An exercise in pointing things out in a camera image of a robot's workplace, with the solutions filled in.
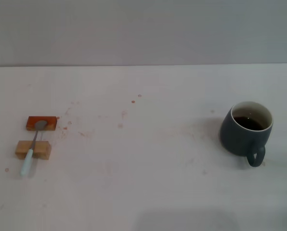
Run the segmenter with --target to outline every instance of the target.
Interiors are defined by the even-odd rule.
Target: spoon handle
[[[26,157],[25,157],[22,169],[20,170],[21,176],[26,175],[27,172],[29,171],[30,166],[31,166],[31,162],[32,162],[32,154],[33,154],[33,149],[30,148],[29,151],[27,152]]]
[[[33,141],[32,141],[31,147],[30,147],[30,149],[29,149],[29,151],[27,152],[27,155],[26,155],[26,157],[25,157],[25,160],[24,160],[22,169],[20,170],[20,175],[21,175],[21,176],[26,175],[27,172],[28,172],[29,169],[30,169],[31,162],[32,162],[33,149],[34,149],[34,147],[35,147],[35,145],[36,145],[37,136],[38,136],[38,131],[36,132],[36,134],[35,134],[35,136],[34,136],[34,139],[33,139]]]

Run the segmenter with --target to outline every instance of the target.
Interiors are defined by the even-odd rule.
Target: dark gray mug
[[[269,110],[255,102],[242,102],[228,112],[220,130],[220,140],[229,152],[246,156],[252,167],[261,165],[273,125]]]

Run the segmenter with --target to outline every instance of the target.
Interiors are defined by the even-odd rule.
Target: metal spoon
[[[32,144],[30,146],[29,151],[27,152],[27,155],[26,155],[25,160],[24,160],[24,164],[23,164],[22,169],[20,171],[20,175],[22,175],[22,176],[26,175],[26,173],[30,169],[31,162],[32,162],[32,154],[33,154],[34,147],[36,145],[36,139],[38,136],[38,131],[43,130],[46,125],[47,125],[47,122],[45,120],[40,120],[37,123],[35,123],[35,125],[34,125],[37,132],[34,136],[34,139],[32,141]]]

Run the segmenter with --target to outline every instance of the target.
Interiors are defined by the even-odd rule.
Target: coffee
[[[250,117],[236,116],[234,119],[239,125],[250,130],[260,131],[265,129],[260,123]]]

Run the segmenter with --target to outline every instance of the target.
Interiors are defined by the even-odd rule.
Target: orange wooden block
[[[26,124],[26,129],[28,131],[35,131],[35,123],[40,121],[40,120],[45,120],[47,121],[47,125],[43,129],[44,131],[55,131],[56,130],[56,125],[57,125],[57,117],[55,116],[29,116],[27,124]]]
[[[16,147],[15,154],[18,159],[24,160],[28,150],[30,149],[32,141],[19,141]],[[52,147],[48,141],[36,141],[36,146],[33,150],[33,158],[48,160],[51,155]]]

